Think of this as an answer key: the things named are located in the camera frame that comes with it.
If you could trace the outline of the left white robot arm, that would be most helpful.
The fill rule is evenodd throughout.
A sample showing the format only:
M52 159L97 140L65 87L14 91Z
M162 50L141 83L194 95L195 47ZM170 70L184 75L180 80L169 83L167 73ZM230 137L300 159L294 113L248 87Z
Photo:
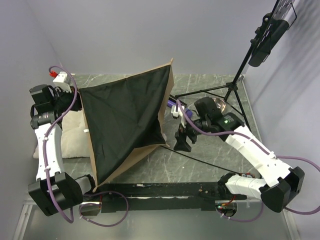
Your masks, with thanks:
M38 170L28 193L46 216L52 216L83 202L95 200L99 189L87 174L76 179L64 170L62 119L69 110L81 110L79 95L71 90L41 84L29 90L34 104L30 125L38 144Z

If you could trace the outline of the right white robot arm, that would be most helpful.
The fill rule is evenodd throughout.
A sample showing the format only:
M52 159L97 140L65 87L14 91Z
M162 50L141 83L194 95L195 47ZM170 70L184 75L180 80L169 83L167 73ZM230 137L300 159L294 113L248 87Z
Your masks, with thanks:
M280 213L301 191L305 172L291 167L264 146L249 127L234 113L221 112L211 97L203 97L194 103L198 118L191 120L186 109L178 101L171 107L171 114L180 119L175 133L174 150L190 152L198 135L217 136L237 150L258 171L260 178L249 178L229 173L221 178L219 196L230 199L233 195L246 195L262 200L270 210Z

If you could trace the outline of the tan fabric pet tent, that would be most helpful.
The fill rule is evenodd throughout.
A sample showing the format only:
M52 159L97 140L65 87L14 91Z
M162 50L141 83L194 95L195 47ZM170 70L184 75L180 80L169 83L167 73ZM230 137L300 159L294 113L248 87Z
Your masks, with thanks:
M172 62L79 89L96 188L166 146L165 111L174 87Z

